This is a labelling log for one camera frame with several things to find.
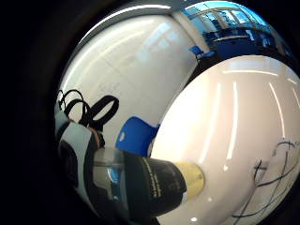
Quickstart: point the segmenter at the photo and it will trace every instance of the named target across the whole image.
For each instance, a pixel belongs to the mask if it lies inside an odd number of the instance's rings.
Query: blue chair backrest
[[[148,148],[156,137],[159,126],[152,127],[142,119],[132,116],[122,126],[115,147],[143,157],[148,156]]]
[[[203,53],[204,53],[204,51],[201,50],[201,49],[199,48],[199,46],[197,46],[197,45],[195,45],[195,46],[189,48],[189,50],[190,50],[191,52],[193,52],[194,54],[196,54],[196,55],[199,55],[199,54],[203,54]]]

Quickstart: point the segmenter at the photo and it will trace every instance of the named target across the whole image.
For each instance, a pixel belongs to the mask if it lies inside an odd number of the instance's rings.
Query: gold bottle cap
[[[174,162],[173,163],[184,176],[187,185],[187,201],[198,195],[204,187],[203,172],[194,163]]]

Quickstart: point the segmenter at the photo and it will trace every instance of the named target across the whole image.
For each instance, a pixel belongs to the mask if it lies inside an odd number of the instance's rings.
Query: white wall
[[[90,105],[105,95],[119,98],[117,115],[104,127],[107,146],[114,146],[130,116],[153,126],[161,120],[195,67],[188,50],[193,45],[172,17],[129,19],[93,37],[70,64],[61,87],[64,92],[79,89]],[[70,95],[68,100],[77,97]],[[70,114],[75,120],[80,116],[81,105]]]

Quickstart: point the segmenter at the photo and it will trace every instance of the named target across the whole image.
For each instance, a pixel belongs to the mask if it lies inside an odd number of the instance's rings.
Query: blue chair
[[[152,127],[142,119],[132,116],[122,126],[115,147],[148,157],[149,144],[156,137],[158,129],[159,126]]]
[[[194,45],[193,47],[189,48],[189,50],[195,54],[196,60],[197,62],[199,62],[201,56],[204,54],[204,51],[201,50],[197,45]]]

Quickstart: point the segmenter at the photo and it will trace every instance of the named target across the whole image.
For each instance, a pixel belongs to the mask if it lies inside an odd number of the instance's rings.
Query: black bag strap
[[[65,106],[66,106],[66,102],[65,102],[66,97],[68,96],[68,94],[70,94],[70,93],[72,93],[72,92],[78,93],[78,94],[81,96],[81,99],[83,100],[83,94],[82,94],[79,90],[77,90],[77,89],[70,89],[70,90],[68,90],[65,94],[63,93],[62,90],[59,90],[59,92],[61,92],[61,93],[63,94],[63,97],[59,100],[59,107],[62,106],[63,102],[64,102],[64,104],[65,104]],[[84,106],[84,104],[83,104],[83,105],[82,105],[82,114],[85,114],[85,110],[87,110],[87,108],[85,108],[85,106]]]
[[[89,111],[90,110],[90,106],[82,99],[73,99],[69,102],[69,104],[66,106],[65,110],[64,110],[64,113],[66,116],[69,115],[69,113],[71,112],[71,110],[73,109],[73,107],[77,104],[77,103],[82,103],[83,104],[83,107]]]
[[[98,120],[93,120],[93,118],[100,113],[105,106],[113,102],[112,107]],[[96,102],[86,114],[83,115],[79,124],[87,127],[94,128],[99,131],[103,131],[103,126],[113,118],[119,109],[119,99],[113,96],[105,96]]]

